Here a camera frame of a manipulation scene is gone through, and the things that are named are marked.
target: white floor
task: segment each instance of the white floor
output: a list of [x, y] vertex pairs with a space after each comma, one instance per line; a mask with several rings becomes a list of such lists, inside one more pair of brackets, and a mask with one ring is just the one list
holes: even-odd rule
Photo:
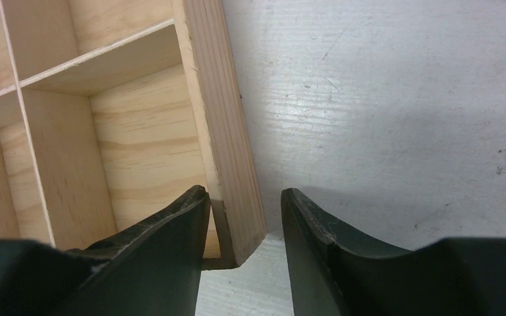
[[506, 0], [223, 0], [267, 227], [197, 315], [293, 315], [279, 194], [392, 244], [506, 236]]

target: floor scratch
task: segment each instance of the floor scratch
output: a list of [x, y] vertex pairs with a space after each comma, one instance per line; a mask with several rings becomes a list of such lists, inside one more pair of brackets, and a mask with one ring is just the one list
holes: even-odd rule
[[337, 45], [339, 39], [341, 39], [342, 35], [344, 34], [344, 32], [346, 32], [346, 29], [348, 28], [345, 27], [342, 32], [338, 35], [338, 37], [335, 39], [335, 41], [333, 42], [333, 45], [331, 45], [331, 47], [327, 50], [327, 53], [325, 53], [325, 56], [323, 56], [323, 59], [321, 59], [321, 61], [324, 61], [325, 58], [327, 58], [327, 56], [329, 55], [329, 53], [331, 52], [331, 50], [335, 47], [335, 45]]
[[327, 78], [327, 81], [331, 84], [331, 86], [333, 86], [335, 89], [338, 89], [337, 86], [335, 86], [335, 84], [329, 79]]

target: concrete floor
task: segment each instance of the concrete floor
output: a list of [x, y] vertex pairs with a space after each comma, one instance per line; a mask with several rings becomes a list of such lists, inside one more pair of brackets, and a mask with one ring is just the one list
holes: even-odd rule
[[266, 212], [197, 315], [293, 315], [279, 194], [415, 249], [506, 236], [506, 0], [223, 0]]

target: wooden box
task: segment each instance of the wooden box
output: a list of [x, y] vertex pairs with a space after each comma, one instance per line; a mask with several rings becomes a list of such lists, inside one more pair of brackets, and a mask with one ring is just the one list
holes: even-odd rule
[[220, 0], [0, 0], [0, 238], [85, 248], [194, 184], [204, 257], [266, 234]]

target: white surface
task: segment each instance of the white surface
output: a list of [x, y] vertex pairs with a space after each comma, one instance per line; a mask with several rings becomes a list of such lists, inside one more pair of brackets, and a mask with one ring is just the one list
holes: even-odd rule
[[286, 187], [405, 248], [506, 236], [506, 0], [223, 3], [276, 237], [197, 315], [292, 315]]

